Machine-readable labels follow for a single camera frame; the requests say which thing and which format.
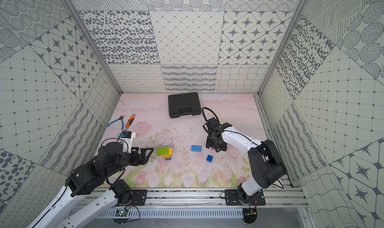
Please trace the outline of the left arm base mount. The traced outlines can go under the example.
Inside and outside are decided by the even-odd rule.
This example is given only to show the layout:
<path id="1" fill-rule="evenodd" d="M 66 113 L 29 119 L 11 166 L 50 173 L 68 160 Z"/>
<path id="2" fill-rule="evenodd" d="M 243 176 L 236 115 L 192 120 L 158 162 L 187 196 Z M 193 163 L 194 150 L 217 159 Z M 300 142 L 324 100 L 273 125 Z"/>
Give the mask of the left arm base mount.
<path id="1" fill-rule="evenodd" d="M 147 194 L 147 190 L 132 190 L 129 205 L 136 207 L 144 206 L 146 203 Z"/>

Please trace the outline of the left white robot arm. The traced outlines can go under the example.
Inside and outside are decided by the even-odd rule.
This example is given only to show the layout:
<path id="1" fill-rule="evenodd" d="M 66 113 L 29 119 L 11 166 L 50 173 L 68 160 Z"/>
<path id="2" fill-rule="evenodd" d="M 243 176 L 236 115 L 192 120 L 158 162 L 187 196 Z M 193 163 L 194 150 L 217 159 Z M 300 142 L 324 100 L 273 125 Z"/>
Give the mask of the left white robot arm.
<path id="1" fill-rule="evenodd" d="M 30 223 L 31 228 L 83 228 L 104 211 L 115 206 L 133 207 L 145 204 L 146 192 L 136 193 L 122 179 L 109 177 L 124 173 L 127 166 L 144 165 L 153 148 L 124 148 L 121 142 L 109 142 L 98 155 L 75 168 L 51 203 Z M 70 212 L 103 183 L 109 188 L 74 215 Z"/>

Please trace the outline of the light blue lego brick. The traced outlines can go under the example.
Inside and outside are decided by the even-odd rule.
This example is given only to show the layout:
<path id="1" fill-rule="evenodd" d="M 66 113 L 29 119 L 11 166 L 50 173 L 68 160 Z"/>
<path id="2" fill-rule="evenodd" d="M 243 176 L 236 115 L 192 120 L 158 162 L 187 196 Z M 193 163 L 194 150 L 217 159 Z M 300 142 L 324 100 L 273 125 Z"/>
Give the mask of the light blue lego brick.
<path id="1" fill-rule="evenodd" d="M 191 151 L 192 152 L 201 152 L 202 151 L 202 147 L 200 145 L 192 145 L 191 146 Z"/>

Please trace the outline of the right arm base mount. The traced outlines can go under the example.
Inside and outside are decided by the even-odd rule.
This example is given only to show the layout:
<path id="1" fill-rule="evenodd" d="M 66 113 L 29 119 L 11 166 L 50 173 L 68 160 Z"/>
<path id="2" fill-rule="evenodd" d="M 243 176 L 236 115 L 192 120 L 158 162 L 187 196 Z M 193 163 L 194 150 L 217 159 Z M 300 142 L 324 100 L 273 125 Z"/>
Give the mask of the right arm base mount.
<path id="1" fill-rule="evenodd" d="M 265 196 L 262 191 L 258 191 L 254 195 L 248 196 L 245 193 L 239 192 L 237 189 L 224 190 L 223 199 L 227 206 L 266 205 Z"/>

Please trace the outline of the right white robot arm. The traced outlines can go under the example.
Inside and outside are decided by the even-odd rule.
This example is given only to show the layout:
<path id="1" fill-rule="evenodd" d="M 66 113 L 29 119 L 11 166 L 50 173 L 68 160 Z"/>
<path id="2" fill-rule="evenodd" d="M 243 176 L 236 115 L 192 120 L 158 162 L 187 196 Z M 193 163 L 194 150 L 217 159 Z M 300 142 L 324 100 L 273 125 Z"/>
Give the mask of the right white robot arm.
<path id="1" fill-rule="evenodd" d="M 251 175 L 238 186 L 242 203 L 250 204 L 256 193 L 269 188 L 287 174 L 283 159 L 271 140 L 253 139 L 229 123 L 219 123 L 214 117 L 205 121 L 203 129 L 208 134 L 207 148 L 212 147 L 216 152 L 226 151 L 230 144 L 248 155 Z"/>

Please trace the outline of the yellow lego brick 2x4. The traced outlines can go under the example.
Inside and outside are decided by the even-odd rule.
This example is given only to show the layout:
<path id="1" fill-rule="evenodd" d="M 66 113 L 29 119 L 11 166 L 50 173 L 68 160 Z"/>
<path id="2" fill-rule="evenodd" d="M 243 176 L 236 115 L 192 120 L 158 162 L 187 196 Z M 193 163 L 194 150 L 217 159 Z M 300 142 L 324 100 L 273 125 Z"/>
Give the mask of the yellow lego brick 2x4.
<path id="1" fill-rule="evenodd" d="M 167 154 L 164 154 L 163 157 L 164 157 L 165 159 L 171 159 L 171 156 L 172 156 L 172 149 L 169 148 L 168 153 L 167 153 Z"/>

